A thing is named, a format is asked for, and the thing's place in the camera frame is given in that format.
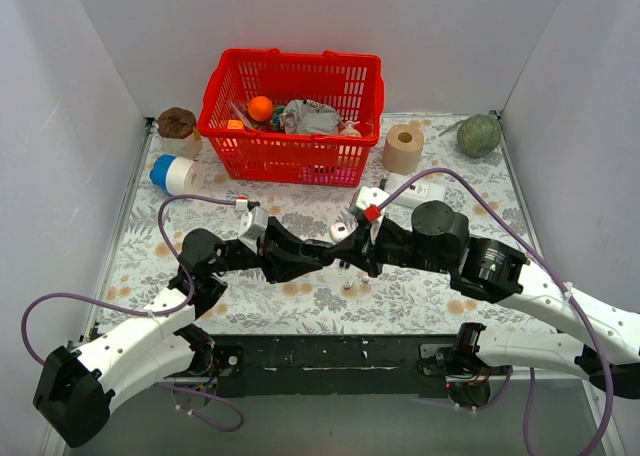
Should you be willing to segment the black earbud charging case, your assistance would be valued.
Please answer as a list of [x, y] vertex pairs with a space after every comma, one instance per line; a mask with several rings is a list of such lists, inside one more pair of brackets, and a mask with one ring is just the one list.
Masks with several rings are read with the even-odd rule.
[[309, 239], [303, 242], [301, 246], [301, 254], [314, 259], [322, 266], [329, 266], [335, 260], [335, 257], [331, 254], [332, 248], [332, 243]]

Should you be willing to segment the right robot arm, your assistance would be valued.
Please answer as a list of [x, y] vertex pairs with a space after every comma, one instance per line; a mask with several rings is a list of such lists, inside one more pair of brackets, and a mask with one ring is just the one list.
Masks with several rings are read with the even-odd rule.
[[385, 265], [446, 274], [468, 298], [528, 314], [553, 334], [518, 335], [482, 323], [465, 323], [455, 343], [427, 356], [433, 373], [459, 375], [500, 366], [564, 372], [616, 396], [639, 396], [639, 316], [579, 290], [573, 308], [551, 276], [524, 253], [500, 241], [472, 236], [466, 216], [443, 202], [419, 205], [404, 229], [387, 217], [358, 226], [330, 251], [376, 277]]

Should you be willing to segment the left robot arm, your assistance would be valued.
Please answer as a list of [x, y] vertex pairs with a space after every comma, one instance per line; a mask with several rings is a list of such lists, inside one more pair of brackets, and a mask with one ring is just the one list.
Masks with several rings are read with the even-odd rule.
[[292, 281], [332, 263], [330, 244], [303, 241], [270, 217], [255, 238], [223, 240], [207, 229], [187, 234], [172, 278], [138, 316], [76, 350], [59, 347], [44, 361], [34, 406], [71, 448], [86, 444], [115, 409], [164, 378], [187, 372], [215, 377], [228, 359], [196, 320], [225, 292], [229, 271], [259, 268], [270, 283]]

